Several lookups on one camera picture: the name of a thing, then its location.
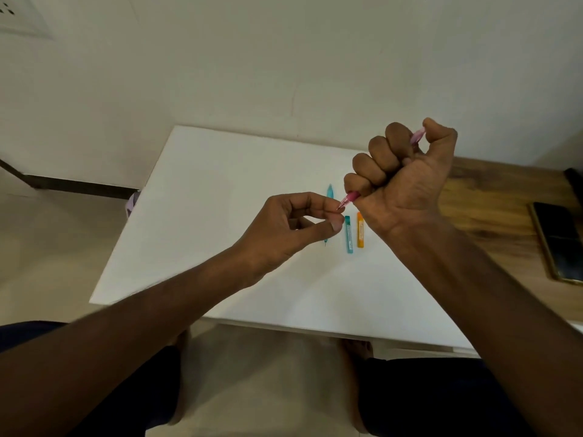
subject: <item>smartphone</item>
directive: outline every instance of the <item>smartphone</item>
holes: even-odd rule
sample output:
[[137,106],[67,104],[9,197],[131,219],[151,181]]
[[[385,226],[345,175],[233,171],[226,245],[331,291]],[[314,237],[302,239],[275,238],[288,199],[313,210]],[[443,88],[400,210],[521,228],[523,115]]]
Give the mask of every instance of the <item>smartphone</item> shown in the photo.
[[553,277],[583,284],[583,244],[569,210],[535,202],[530,205],[530,214]]

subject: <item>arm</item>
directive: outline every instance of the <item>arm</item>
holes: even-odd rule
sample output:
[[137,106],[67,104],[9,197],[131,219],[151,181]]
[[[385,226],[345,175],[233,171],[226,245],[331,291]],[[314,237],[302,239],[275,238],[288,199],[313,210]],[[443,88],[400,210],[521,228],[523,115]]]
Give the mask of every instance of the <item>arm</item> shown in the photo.
[[457,134],[430,119],[424,125],[427,154],[409,146],[408,129],[390,124],[371,140],[370,157],[355,158],[346,189],[361,191],[354,203],[369,226],[451,316],[531,426],[580,435],[583,336],[441,217],[437,198]]
[[[0,354],[0,435],[67,433],[215,304],[339,233],[338,205],[315,193],[271,197],[230,249]],[[314,224],[305,215],[327,221]]]

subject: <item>hand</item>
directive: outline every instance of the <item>hand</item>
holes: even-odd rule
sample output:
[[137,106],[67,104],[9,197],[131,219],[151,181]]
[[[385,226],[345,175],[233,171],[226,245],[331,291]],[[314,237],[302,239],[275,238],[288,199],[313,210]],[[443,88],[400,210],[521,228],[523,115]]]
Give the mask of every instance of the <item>hand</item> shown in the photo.
[[412,132],[392,123],[385,136],[368,143],[352,160],[356,173],[344,177],[346,192],[358,191],[354,205],[368,226],[387,241],[397,226],[417,224],[439,215],[437,199],[449,175],[458,134],[431,118],[423,121],[430,143],[426,154],[411,146]]
[[[339,201],[316,193],[271,196],[233,249],[251,262],[255,282],[311,243],[339,233]],[[304,216],[325,219],[315,224]]]

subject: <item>floor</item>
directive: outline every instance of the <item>floor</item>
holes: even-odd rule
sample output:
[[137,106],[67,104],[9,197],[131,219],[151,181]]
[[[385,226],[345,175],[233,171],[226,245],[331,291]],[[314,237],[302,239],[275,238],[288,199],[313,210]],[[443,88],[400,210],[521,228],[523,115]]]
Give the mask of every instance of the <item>floor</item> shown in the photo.
[[[87,301],[124,224],[123,201],[6,191],[0,182],[0,324],[69,322],[98,309]],[[337,339],[204,320],[192,333],[186,417],[148,437],[359,434],[348,419]],[[377,357],[438,355],[373,344]]]

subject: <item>wood grain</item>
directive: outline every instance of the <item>wood grain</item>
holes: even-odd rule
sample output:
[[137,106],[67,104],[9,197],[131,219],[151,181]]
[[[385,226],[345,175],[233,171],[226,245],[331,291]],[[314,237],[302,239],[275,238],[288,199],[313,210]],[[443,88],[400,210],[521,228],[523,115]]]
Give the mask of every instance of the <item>wood grain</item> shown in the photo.
[[583,210],[561,171],[456,158],[441,212],[500,266],[567,320],[583,322],[583,286],[553,280],[528,211],[563,205],[583,232]]

